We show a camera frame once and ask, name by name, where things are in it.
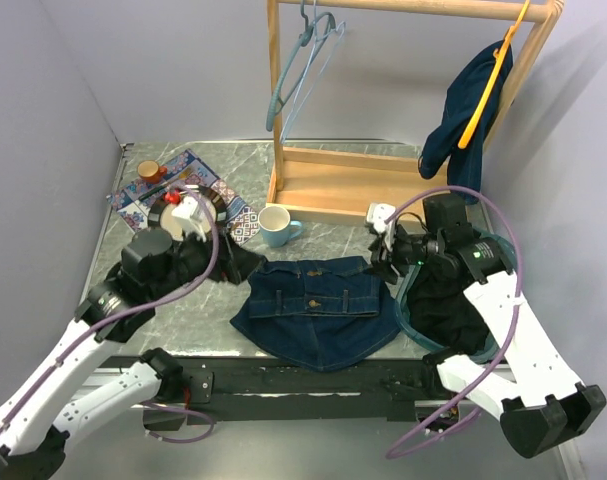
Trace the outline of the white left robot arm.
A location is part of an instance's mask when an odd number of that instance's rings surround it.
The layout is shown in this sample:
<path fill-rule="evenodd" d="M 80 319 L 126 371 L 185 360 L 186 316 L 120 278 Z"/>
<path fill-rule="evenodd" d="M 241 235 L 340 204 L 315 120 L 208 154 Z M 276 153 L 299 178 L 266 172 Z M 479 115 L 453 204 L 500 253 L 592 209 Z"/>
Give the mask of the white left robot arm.
<path fill-rule="evenodd" d="M 49 479 L 68 451 L 130 407 L 166 408 L 190 396 L 183 366 L 161 348 L 143 353 L 117 379 L 74 394 L 159 305 L 204 280 L 239 285 L 263 262 L 227 233 L 177 241 L 163 229 L 135 234 L 105 280 L 88 291 L 62 338 L 0 407 L 0 479 Z"/>

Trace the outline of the teal plastic basket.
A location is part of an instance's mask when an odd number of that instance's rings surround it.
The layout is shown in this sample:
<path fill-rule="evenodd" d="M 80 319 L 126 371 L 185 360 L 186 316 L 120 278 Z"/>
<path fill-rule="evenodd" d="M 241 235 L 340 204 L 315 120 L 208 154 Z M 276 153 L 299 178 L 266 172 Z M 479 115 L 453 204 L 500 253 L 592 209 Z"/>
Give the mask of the teal plastic basket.
<path fill-rule="evenodd" d="M 438 343 L 436 343 L 436 342 L 428 339 L 424 335 L 420 334 L 418 331 L 414 330 L 410 326 L 410 324 L 409 324 L 410 314 L 409 314 L 409 309 L 408 309 L 408 306 L 407 306 L 407 303 L 406 303 L 407 292 L 408 292 L 410 286 L 413 284 L 414 280 L 416 279 L 416 277 L 418 275 L 418 272 L 419 272 L 419 269 L 423 265 L 412 266 L 410 268 L 410 270 L 409 270 L 408 275 L 403 280 L 402 286 L 401 286 L 401 288 L 400 288 L 400 290 L 399 290 L 399 292 L 397 294 L 397 297 L 396 297 L 396 320 L 397 320 L 397 323 L 400 326 L 401 330 L 409 338 L 411 338 L 418 345 L 420 345 L 421 347 L 427 349 L 431 353 L 439 352 L 439 351 L 446 350 L 446 349 L 451 349 L 451 350 L 453 350 L 456 353 L 466 354 L 466 353 L 460 352 L 460 351 L 458 351 L 456 349 L 453 349 L 453 348 L 442 347 Z M 486 363 L 486 362 L 491 361 L 495 357 L 495 355 L 498 352 L 498 350 L 499 350 L 499 344 L 494 339 L 492 333 L 489 330 L 489 335 L 488 335 L 486 343 L 485 343 L 485 349 L 482 350 L 482 351 L 477 352 L 474 355 L 469 355 L 469 356 L 476 363 Z"/>

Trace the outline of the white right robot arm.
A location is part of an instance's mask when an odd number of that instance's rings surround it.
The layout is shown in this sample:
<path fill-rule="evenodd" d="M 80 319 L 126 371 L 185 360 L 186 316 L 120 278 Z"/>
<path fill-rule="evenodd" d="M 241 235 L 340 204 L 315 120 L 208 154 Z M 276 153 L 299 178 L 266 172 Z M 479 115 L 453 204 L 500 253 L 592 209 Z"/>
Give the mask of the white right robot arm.
<path fill-rule="evenodd" d="M 453 397 L 409 431 L 433 432 L 438 441 L 462 429 L 482 411 L 500 423 L 510 446 L 533 458 L 587 431 L 607 404 L 602 389 L 587 385 L 557 351 L 532 311 L 521 287 L 521 252 L 476 228 L 464 200 L 441 188 L 418 195 L 424 231 L 409 234 L 402 210 L 369 205 L 365 224 L 375 235 L 369 249 L 371 273 L 390 282 L 417 279 L 428 265 L 449 281 L 466 280 L 463 294 L 499 349 L 492 362 L 476 363 L 460 348 L 429 354 L 421 378 L 432 398 Z"/>

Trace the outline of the orange small cup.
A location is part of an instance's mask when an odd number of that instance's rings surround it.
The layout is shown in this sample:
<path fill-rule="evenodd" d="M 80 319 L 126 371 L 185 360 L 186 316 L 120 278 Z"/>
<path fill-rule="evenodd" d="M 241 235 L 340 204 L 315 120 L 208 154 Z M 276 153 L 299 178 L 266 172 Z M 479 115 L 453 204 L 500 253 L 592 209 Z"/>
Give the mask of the orange small cup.
<path fill-rule="evenodd" d="M 168 170 L 164 165 L 154 160 L 142 161 L 137 166 L 138 176 L 151 185 L 159 184 L 167 172 Z"/>

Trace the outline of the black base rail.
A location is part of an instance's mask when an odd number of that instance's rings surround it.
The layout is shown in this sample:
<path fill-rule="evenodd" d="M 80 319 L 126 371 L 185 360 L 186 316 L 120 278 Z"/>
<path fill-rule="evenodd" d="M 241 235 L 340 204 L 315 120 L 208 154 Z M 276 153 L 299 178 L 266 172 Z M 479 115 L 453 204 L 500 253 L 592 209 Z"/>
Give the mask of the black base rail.
<path fill-rule="evenodd" d="M 414 422 L 454 397 L 433 367 L 417 359 L 364 360 L 317 373 L 265 357 L 179 357 L 191 379 L 181 406 L 215 420 L 384 418 Z"/>

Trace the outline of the blue patterned placemat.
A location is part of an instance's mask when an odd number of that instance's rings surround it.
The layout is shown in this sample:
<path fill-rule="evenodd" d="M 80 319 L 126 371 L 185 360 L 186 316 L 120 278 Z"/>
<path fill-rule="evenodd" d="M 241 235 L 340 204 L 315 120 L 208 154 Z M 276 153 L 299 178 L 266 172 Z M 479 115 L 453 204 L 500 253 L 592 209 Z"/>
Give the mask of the blue patterned placemat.
<path fill-rule="evenodd" d="M 258 212 L 227 185 L 192 150 L 187 149 L 183 151 L 167 161 L 164 166 L 168 172 L 160 183 L 179 175 L 185 169 L 191 167 L 192 174 L 183 180 L 183 182 L 188 185 L 210 187 L 222 196 L 226 203 L 228 215 L 226 227 L 237 244 L 244 244 L 259 232 Z M 151 185 L 140 177 L 136 177 L 125 186 L 110 193 L 107 196 L 107 202 L 133 232 L 138 232 L 147 227 L 147 217 L 152 204 L 162 194 L 176 188 L 174 185 L 170 185 L 147 200 L 143 202 L 138 201 L 141 195 L 159 184 Z"/>

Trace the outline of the dark denim skirt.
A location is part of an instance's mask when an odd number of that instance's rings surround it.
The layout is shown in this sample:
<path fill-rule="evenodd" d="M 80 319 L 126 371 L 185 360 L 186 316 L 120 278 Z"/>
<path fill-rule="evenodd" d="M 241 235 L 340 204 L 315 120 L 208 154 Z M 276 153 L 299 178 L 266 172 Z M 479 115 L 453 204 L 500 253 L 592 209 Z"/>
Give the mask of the dark denim skirt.
<path fill-rule="evenodd" d="M 448 87 L 441 123 L 428 135 L 419 157 L 418 172 L 422 178 L 433 178 L 441 166 L 446 165 L 449 185 L 480 190 L 484 141 L 494 123 L 502 88 L 513 67 L 511 48 L 507 49 L 469 143 L 463 149 L 458 143 L 481 100 L 495 66 L 495 55 L 502 45 L 499 40 L 481 50 Z"/>

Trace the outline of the teal plastic hanger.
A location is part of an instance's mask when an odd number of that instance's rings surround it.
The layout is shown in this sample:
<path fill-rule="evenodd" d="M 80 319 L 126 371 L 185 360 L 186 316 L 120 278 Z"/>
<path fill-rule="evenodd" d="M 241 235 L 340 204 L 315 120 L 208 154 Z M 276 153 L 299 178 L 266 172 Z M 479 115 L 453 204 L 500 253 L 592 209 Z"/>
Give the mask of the teal plastic hanger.
<path fill-rule="evenodd" d="M 335 34 L 338 36 L 342 35 L 340 32 L 342 26 L 336 20 L 334 14 L 327 10 L 319 11 L 316 1 L 312 2 L 311 14 L 307 12 L 305 1 L 300 1 L 298 5 L 303 28 L 298 34 L 296 42 L 277 76 L 276 85 L 273 87 L 265 120 L 265 128 L 268 132 L 274 131 L 277 115 L 282 113 L 288 103 L 292 104 L 292 110 L 285 120 L 284 129 L 288 130 L 290 128 L 291 123 L 296 119 L 302 106 L 315 88 L 316 80 L 313 81 L 312 86 L 303 96 L 303 99 L 298 101 L 301 89 L 310 73 L 312 65 L 324 49 L 328 40 Z M 290 71 L 294 66 L 295 60 L 306 48 L 309 49 L 307 60 L 298 76 L 294 77 Z"/>

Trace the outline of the striped rim dinner plate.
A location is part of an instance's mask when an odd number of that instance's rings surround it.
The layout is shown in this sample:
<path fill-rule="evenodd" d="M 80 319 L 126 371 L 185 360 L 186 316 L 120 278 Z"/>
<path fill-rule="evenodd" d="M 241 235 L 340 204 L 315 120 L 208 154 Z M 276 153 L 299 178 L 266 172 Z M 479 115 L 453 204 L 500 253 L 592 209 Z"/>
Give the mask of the striped rim dinner plate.
<path fill-rule="evenodd" d="M 227 222 L 227 209 L 226 203 L 223 200 L 222 196 L 213 190 L 210 187 L 202 186 L 202 185 L 186 185 L 184 188 L 178 187 L 171 189 L 169 192 L 178 190 L 185 191 L 187 193 L 198 192 L 203 194 L 206 198 L 212 201 L 214 204 L 216 211 L 218 213 L 218 220 L 214 222 L 215 226 L 219 229 L 224 228 Z M 166 193 L 162 194 L 151 206 L 148 217 L 147 217 L 147 227 L 148 228 L 162 228 L 160 225 L 161 215 L 165 207 L 167 206 L 166 201 L 164 200 L 164 196 Z"/>

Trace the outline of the green handled fork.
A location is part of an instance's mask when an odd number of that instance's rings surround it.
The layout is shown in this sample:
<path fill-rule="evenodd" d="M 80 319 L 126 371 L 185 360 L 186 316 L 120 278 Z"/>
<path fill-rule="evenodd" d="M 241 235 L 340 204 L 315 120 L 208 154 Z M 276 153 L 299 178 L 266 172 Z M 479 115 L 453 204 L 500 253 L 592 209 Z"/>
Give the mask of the green handled fork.
<path fill-rule="evenodd" d="M 138 198 L 139 202 L 143 202 L 144 200 L 147 200 L 148 198 L 154 196 L 155 194 L 161 192 L 162 190 L 164 190 L 165 188 L 169 187 L 170 185 L 178 182 L 178 181 L 183 181 L 185 180 L 187 177 L 189 177 L 192 174 L 192 168 L 188 167 L 187 169 L 185 169 L 183 172 L 181 172 L 179 175 L 165 180 L 162 183 L 160 183 L 159 185 L 155 186 L 154 188 L 152 188 L 151 190 L 149 190 L 148 192 L 144 193 L 143 195 L 141 195 Z"/>

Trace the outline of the black garment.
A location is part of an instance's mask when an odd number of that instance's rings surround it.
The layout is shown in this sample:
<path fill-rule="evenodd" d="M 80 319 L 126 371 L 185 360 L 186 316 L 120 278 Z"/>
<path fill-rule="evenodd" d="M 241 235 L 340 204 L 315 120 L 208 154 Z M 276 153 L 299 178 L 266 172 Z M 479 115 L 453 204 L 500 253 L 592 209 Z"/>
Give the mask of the black garment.
<path fill-rule="evenodd" d="M 467 273 L 447 276 L 426 262 L 407 292 L 410 326 L 442 347 L 468 355 L 484 350 L 489 329 L 464 295 L 472 283 Z"/>

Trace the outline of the light blue mug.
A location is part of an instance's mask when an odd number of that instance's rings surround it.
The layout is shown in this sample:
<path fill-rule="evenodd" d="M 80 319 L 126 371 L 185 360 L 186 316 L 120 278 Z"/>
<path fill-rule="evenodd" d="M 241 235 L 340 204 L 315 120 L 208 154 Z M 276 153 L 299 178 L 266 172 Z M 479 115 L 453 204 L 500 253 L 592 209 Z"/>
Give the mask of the light blue mug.
<path fill-rule="evenodd" d="M 303 231 L 302 223 L 293 220 L 290 212 L 280 205 L 264 207 L 258 214 L 258 224 L 262 238 L 270 248 L 284 246 Z"/>

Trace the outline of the light blue wire hanger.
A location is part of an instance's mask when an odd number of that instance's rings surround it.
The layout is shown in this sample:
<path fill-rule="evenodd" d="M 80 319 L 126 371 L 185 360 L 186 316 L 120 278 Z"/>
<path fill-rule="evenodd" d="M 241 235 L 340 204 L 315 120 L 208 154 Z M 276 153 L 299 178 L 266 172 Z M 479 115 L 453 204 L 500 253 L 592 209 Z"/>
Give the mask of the light blue wire hanger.
<path fill-rule="evenodd" d="M 265 122 L 266 129 L 274 132 L 277 116 L 289 108 L 277 135 L 281 144 L 287 141 L 299 114 L 324 76 L 346 33 L 346 22 L 338 21 L 329 10 L 321 10 L 319 1 L 299 1 L 298 4 L 303 30 L 298 35 L 285 66 L 277 75 Z M 284 89 L 295 61 L 304 52 L 307 52 L 307 58 L 300 73 L 291 82 L 290 88 Z"/>

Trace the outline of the yellow plastic hanger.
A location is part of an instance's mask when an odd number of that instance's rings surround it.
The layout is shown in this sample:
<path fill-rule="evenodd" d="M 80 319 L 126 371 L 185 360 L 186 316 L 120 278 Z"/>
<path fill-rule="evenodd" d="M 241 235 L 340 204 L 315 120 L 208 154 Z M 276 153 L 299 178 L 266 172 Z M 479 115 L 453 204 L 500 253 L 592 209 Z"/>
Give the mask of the yellow plastic hanger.
<path fill-rule="evenodd" d="M 514 35 L 516 34 L 516 32 L 518 31 L 518 29 L 524 19 L 524 16 L 527 13 L 527 10 L 529 9 L 529 6 L 530 6 L 530 0 L 526 0 L 523 3 L 523 6 L 519 12 L 519 15 L 518 15 L 515 23 L 513 25 L 511 25 L 508 28 L 508 30 L 506 31 L 502 44 L 500 45 L 499 48 L 496 48 L 493 51 L 493 58 L 495 60 L 494 66 L 488 77 L 487 83 L 486 83 L 485 88 L 482 92 L 482 95 L 479 99 L 479 102 L 478 102 L 473 114 L 471 115 L 470 120 L 469 120 L 467 126 L 465 127 L 465 129 L 457 143 L 457 147 L 461 150 L 465 149 L 469 145 L 472 137 L 474 136 L 474 133 L 480 123 L 482 115 L 483 115 L 485 108 L 487 106 L 487 103 L 489 101 L 490 95 L 492 94 L 492 91 L 493 91 L 496 81 L 498 79 L 501 67 L 503 66 L 503 63 L 507 56 L 507 51 L 508 51 L 509 47 L 511 46 L 512 39 L 513 39 Z"/>

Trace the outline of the wooden clothes rack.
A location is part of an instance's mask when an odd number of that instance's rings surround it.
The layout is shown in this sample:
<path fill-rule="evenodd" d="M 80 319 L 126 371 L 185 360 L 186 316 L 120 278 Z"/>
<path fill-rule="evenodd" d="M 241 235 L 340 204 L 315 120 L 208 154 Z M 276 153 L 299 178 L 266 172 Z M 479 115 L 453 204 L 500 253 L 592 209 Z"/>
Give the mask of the wooden clothes rack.
<path fill-rule="evenodd" d="M 522 22 L 533 27 L 501 91 L 495 120 L 488 133 L 494 137 L 502 125 L 543 46 L 562 15 L 564 2 L 521 4 L 500 1 L 332 1 L 338 8 L 427 14 L 462 18 L 511 20 L 506 37 L 513 38 Z M 290 69 L 280 63 L 279 2 L 267 4 L 269 62 L 272 97 L 266 128 L 273 134 L 274 164 L 266 203 L 287 209 L 300 221 L 357 225 L 369 204 L 382 201 L 401 206 L 411 196 L 446 182 L 444 172 L 423 180 L 415 158 L 314 150 L 285 146 L 283 107 L 293 102 L 282 95 Z"/>

